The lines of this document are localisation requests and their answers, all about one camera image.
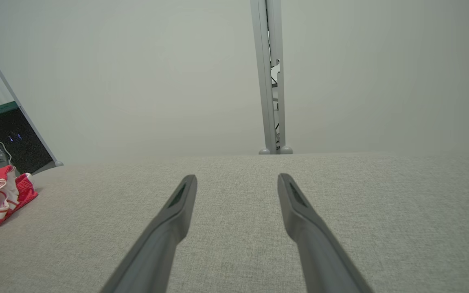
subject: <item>gray fabric surface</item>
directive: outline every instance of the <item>gray fabric surface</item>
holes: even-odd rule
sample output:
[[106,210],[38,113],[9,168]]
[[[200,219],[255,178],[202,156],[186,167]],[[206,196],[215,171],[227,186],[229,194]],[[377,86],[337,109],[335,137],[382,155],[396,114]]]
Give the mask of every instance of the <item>gray fabric surface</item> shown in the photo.
[[186,174],[198,192],[168,292],[305,292],[291,174],[370,286],[469,292],[469,155],[189,157],[64,166],[0,226],[0,292],[97,292]]

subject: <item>white cable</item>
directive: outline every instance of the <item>white cable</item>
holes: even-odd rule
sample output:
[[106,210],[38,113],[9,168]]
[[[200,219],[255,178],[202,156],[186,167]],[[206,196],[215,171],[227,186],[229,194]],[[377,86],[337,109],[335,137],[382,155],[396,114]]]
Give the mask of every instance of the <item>white cable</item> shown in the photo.
[[12,155],[6,150],[6,147],[5,147],[5,144],[4,144],[4,143],[2,143],[2,142],[0,141],[0,144],[3,146],[3,149],[4,149],[5,152],[8,154],[8,157],[9,157],[9,158],[8,158],[8,165],[12,165],[12,163],[11,163],[11,161],[12,161]]

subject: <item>red cloth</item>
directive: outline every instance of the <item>red cloth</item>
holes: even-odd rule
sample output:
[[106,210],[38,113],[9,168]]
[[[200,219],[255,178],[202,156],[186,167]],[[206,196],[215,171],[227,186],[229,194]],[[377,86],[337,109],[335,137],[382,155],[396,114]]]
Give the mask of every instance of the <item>red cloth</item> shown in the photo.
[[[7,174],[9,172],[13,172],[13,170],[13,166],[6,166],[0,168],[0,179],[8,180]],[[5,221],[8,217],[10,217],[13,212],[17,211],[19,208],[22,208],[25,204],[28,204],[28,202],[30,202],[37,196],[37,192],[34,191],[32,182],[28,180],[26,174],[22,174],[15,179],[15,186],[17,187],[17,191],[19,192],[19,203],[15,205],[15,208],[8,208],[5,217],[3,219],[0,219],[0,224]]]

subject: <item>wire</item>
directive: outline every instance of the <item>wire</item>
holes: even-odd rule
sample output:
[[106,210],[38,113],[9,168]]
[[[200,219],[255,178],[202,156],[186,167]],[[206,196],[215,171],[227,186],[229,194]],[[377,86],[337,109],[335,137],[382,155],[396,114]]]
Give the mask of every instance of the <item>wire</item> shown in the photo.
[[0,144],[3,146],[3,149],[8,154],[8,165],[12,165],[12,155],[6,150],[5,144],[0,141]]

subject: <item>red fabric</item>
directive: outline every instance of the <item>red fabric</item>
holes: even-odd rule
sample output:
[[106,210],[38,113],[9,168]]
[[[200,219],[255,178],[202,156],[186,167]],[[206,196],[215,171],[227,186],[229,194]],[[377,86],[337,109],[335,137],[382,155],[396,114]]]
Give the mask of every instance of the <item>red fabric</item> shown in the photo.
[[[12,166],[6,166],[0,168],[0,178],[7,179],[7,173],[13,170]],[[15,207],[15,209],[9,209],[3,219],[0,220],[0,224],[5,221],[8,217],[12,215],[13,212],[17,211],[19,208],[22,208],[25,204],[28,204],[31,200],[33,200],[37,196],[37,192],[34,191],[34,187],[32,182],[28,180],[26,174],[22,174],[15,179],[15,186],[19,192],[18,201],[19,204]]]

